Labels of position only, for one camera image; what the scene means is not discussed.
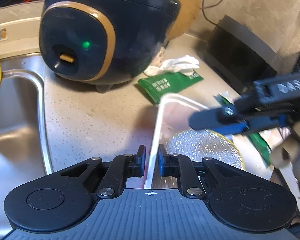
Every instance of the round foil lid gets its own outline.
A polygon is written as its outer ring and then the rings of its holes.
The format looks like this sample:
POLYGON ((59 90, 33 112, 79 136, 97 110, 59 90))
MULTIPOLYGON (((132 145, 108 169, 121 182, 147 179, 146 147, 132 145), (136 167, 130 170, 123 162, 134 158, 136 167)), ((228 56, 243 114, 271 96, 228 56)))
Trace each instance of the round foil lid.
POLYGON ((195 162, 201 162, 204 157, 212 157, 236 168, 245 169, 242 156, 234 144, 211 130, 183 131, 169 139, 165 148, 168 154, 183 154, 195 162))

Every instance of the black appliance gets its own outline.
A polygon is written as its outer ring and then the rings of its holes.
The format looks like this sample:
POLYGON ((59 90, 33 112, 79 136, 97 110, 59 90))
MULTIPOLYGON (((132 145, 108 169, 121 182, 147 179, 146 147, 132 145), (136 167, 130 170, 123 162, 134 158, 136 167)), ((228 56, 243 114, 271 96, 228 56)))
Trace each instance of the black appliance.
POLYGON ((245 25, 225 15, 215 27, 204 61, 240 95, 253 81, 274 77, 281 58, 245 25))

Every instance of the sink rim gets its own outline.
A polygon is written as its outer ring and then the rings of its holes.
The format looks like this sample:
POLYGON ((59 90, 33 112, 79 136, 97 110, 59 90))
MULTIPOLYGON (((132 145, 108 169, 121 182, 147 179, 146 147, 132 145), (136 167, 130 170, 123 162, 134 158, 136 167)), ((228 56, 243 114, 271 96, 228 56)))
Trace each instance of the sink rim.
POLYGON ((34 71, 28 69, 12 69, 2 72, 2 79, 24 78, 29 80, 37 91, 37 108, 38 108, 38 131, 40 139, 40 148, 43 160, 45 175, 53 173, 53 167, 50 158, 48 146, 48 137, 45 126, 45 109, 44 109, 44 80, 34 71))

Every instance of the beige wall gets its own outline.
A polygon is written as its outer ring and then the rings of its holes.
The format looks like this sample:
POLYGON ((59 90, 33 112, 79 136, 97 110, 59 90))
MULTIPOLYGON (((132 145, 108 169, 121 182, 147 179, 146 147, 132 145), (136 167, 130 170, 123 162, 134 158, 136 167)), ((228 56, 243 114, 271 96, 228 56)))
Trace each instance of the beige wall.
MULTIPOLYGON (((218 1, 206 0, 205 6, 218 1)), ((224 0, 205 12, 215 23, 227 14, 245 24, 279 54, 288 48, 300 25, 300 0, 224 0)), ((188 33, 207 40, 213 28, 200 12, 188 33)))
POLYGON ((282 51, 281 57, 284 61, 284 68, 281 73, 290 73, 300 55, 300 26, 292 37, 292 42, 285 51, 282 51))

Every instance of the circular pad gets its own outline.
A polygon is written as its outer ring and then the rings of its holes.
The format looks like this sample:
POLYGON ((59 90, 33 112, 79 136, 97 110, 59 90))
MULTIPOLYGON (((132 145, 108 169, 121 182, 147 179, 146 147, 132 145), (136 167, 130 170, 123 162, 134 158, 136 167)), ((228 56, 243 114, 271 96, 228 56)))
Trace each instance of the circular pad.
POLYGON ((63 193, 56 189, 39 189, 27 198, 30 207, 39 210, 50 210, 60 206, 65 200, 63 193))
POLYGON ((211 193, 209 204, 219 220, 250 232, 285 228, 297 210, 291 192, 252 175, 226 178, 211 193))

